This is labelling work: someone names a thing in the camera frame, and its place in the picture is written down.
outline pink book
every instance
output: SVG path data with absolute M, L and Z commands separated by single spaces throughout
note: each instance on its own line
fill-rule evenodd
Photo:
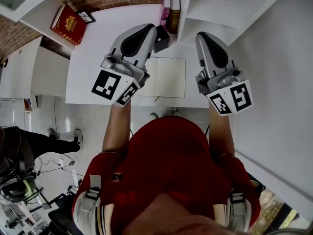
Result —
M 162 6 L 161 6 L 161 21 L 160 25 L 162 25 L 164 28 L 166 26 L 166 21 L 168 18 L 168 14 L 170 13 L 171 9 L 171 0 L 163 0 Z

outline person in red shirt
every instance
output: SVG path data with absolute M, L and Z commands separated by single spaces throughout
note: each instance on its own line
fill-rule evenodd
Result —
M 112 105 L 102 152 L 74 199 L 78 228 L 99 235 L 229 234 L 215 207 L 229 204 L 234 192 L 249 202 L 252 225 L 259 196 L 234 157 L 228 117 L 212 105 L 208 111 L 209 143 L 196 124 L 176 116 L 152 120 L 129 139 L 131 103 Z

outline shirt sleeve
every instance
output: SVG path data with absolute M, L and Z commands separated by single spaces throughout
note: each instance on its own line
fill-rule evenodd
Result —
M 261 206 L 259 196 L 250 182 L 249 175 L 243 163 L 233 156 L 224 155 L 217 160 L 217 164 L 231 180 L 232 187 L 242 192 L 244 197 L 250 202 L 252 208 L 251 226 L 259 217 Z
M 104 179 L 107 179 L 108 177 L 111 176 L 112 172 L 115 170 L 115 168 L 119 165 L 121 161 L 122 157 L 115 152 L 101 152 L 92 159 L 87 169 L 87 172 L 84 176 L 83 182 L 79 186 L 78 191 L 75 195 L 72 205 L 72 213 L 74 211 L 74 206 L 78 196 L 82 192 L 88 191 L 90 189 L 90 175 L 100 175 L 102 183 Z

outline shelf compartment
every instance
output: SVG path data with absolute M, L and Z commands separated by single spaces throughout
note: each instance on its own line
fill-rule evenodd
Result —
M 187 18 L 243 28 L 268 0 L 190 0 Z
M 184 29 L 182 31 L 181 41 L 186 44 L 194 44 L 196 35 L 201 31 L 218 37 L 227 45 L 231 44 L 231 41 L 238 33 L 238 29 L 233 27 L 213 22 L 186 18 Z

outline gold emblem on book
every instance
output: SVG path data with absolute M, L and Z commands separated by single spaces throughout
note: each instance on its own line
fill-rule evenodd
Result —
M 73 28 L 73 25 L 75 26 L 76 24 L 75 24 L 75 17 L 73 17 L 73 16 L 70 16 L 69 18 L 67 18 L 66 19 L 66 25 L 65 25 L 65 27 L 66 27 L 66 29 L 68 30 L 68 31 L 71 31 L 71 29 Z

